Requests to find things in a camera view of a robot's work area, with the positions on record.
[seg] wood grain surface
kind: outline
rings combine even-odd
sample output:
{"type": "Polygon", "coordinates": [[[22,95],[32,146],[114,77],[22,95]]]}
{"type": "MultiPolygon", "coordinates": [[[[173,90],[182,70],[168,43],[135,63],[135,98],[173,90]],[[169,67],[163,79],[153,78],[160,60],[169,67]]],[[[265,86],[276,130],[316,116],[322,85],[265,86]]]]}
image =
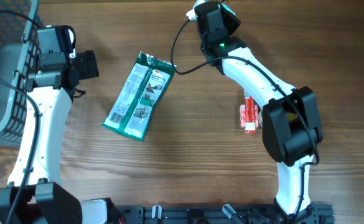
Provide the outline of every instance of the wood grain surface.
{"type": "MultiPolygon", "coordinates": [[[[77,50],[94,50],[100,77],[81,82],[61,158],[63,186],[78,199],[117,205],[272,203],[276,163],[262,133],[239,128],[243,90],[215,68],[175,75],[143,142],[101,126],[140,51],[169,60],[193,1],[41,4],[46,24],[68,24],[77,50]]],[[[309,86],[324,140],[310,168],[310,198],[331,203],[337,223],[364,223],[364,1],[230,1],[235,33],[257,59],[296,87],[309,86]]],[[[179,70],[205,58],[196,24],[175,49],[179,70]]],[[[0,148],[0,187],[18,149],[0,148]]]]}

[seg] plastic package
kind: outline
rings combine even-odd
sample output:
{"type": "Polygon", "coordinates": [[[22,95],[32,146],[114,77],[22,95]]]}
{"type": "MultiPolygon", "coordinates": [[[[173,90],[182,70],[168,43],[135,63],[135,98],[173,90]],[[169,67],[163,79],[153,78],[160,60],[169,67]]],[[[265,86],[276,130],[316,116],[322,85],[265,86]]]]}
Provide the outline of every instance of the plastic package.
{"type": "Polygon", "coordinates": [[[143,141],[152,112],[174,75],[169,62],[140,52],[103,126],[143,141]]]}

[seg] plastic bin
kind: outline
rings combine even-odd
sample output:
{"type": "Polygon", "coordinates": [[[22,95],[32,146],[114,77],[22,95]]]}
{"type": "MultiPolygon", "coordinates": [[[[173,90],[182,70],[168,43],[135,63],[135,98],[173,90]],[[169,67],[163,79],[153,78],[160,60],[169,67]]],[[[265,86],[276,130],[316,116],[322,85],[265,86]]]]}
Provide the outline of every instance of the plastic bin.
{"type": "MultiPolygon", "coordinates": [[[[28,15],[38,24],[38,0],[0,0],[0,9],[28,15]]],[[[0,78],[24,91],[24,77],[40,52],[37,28],[12,14],[0,14],[0,78]]],[[[19,146],[26,121],[26,99],[0,84],[0,146],[19,146]]]]}

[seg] white plastic object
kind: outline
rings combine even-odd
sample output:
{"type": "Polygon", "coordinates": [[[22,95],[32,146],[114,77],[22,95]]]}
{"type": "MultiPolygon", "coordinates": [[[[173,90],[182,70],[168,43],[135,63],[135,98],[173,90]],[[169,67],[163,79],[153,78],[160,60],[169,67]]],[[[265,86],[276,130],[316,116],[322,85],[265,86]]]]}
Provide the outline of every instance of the white plastic object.
{"type": "MultiPolygon", "coordinates": [[[[313,156],[305,156],[296,161],[292,167],[288,167],[283,162],[277,163],[279,191],[277,192],[276,200],[286,214],[293,214],[298,206],[302,184],[302,171],[300,170],[300,167],[303,163],[311,162],[312,160],[313,156]]],[[[299,211],[302,211],[310,204],[308,193],[309,167],[310,166],[305,166],[304,200],[302,201],[301,209],[299,211]]]]}
{"type": "MultiPolygon", "coordinates": [[[[35,88],[28,95],[37,103],[42,116],[40,117],[37,149],[32,163],[33,171],[30,173],[26,185],[37,184],[40,178],[46,178],[48,182],[56,182],[61,185],[60,153],[65,120],[72,104],[70,96],[63,88],[54,90],[52,86],[35,88]]],[[[14,186],[20,186],[24,176],[23,169],[26,168],[34,136],[34,113],[34,109],[28,101],[26,125],[19,156],[7,180],[8,184],[14,182],[14,186]]]]}
{"type": "Polygon", "coordinates": [[[107,223],[107,204],[105,200],[86,200],[80,203],[82,208],[82,224],[107,223]]]}
{"type": "Polygon", "coordinates": [[[186,16],[191,20],[191,21],[196,21],[196,17],[195,17],[195,11],[194,11],[194,8],[196,6],[198,6],[199,4],[202,4],[202,3],[205,3],[207,2],[208,0],[197,0],[193,6],[193,9],[190,10],[189,12],[186,13],[186,16]]]}
{"type": "MultiPolygon", "coordinates": [[[[292,93],[294,86],[285,83],[273,73],[271,73],[265,66],[263,66],[252,54],[251,50],[247,47],[238,48],[229,52],[229,56],[241,57],[250,60],[253,64],[262,69],[280,88],[287,94],[292,93]]],[[[255,102],[262,108],[269,103],[269,100],[278,100],[282,98],[282,94],[274,88],[257,69],[250,65],[245,65],[244,62],[235,59],[223,59],[223,72],[232,80],[236,81],[246,90],[255,100],[255,102]]]]}

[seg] barcode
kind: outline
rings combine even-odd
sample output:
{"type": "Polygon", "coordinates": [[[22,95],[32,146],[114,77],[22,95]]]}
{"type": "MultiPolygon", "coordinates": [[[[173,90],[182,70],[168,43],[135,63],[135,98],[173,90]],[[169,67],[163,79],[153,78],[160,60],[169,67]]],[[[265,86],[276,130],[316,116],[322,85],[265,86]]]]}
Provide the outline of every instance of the barcode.
{"type": "Polygon", "coordinates": [[[118,114],[118,113],[113,113],[113,115],[111,116],[110,121],[116,123],[116,124],[121,124],[122,120],[124,119],[124,116],[118,114]]]}

